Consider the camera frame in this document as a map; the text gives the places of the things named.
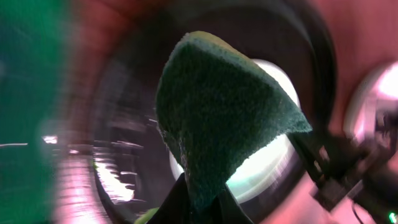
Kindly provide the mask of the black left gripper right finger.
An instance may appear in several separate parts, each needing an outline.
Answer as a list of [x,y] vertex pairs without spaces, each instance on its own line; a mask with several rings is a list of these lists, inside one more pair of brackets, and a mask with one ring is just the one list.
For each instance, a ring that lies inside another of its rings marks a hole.
[[215,224],[253,224],[225,184],[214,199]]

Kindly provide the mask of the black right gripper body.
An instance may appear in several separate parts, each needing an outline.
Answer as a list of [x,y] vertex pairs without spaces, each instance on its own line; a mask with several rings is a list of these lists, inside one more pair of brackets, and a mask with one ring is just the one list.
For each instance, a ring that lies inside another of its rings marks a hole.
[[319,130],[288,135],[317,186],[312,197],[326,211],[348,197],[371,215],[397,213],[397,172],[387,165],[397,152],[397,111],[376,114],[374,130],[389,137],[387,146],[374,136],[354,143]]

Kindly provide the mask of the white plate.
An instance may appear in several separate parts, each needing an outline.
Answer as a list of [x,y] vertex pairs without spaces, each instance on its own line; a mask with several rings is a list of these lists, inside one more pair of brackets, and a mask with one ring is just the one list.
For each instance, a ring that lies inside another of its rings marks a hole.
[[354,91],[346,110],[343,131],[359,144],[392,120],[397,124],[397,62],[376,67]]

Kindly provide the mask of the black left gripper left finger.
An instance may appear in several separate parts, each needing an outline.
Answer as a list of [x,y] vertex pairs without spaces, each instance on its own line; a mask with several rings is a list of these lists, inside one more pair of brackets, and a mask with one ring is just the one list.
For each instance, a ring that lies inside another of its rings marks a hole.
[[182,173],[147,224],[189,224],[190,209],[185,174]]

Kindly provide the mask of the green sponge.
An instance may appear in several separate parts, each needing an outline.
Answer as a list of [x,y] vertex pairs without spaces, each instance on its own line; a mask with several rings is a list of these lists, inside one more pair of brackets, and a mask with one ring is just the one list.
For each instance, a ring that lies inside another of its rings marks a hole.
[[277,136],[312,130],[279,83],[219,37],[195,31],[176,44],[157,88],[167,148],[185,171],[192,207],[210,206],[227,180]]

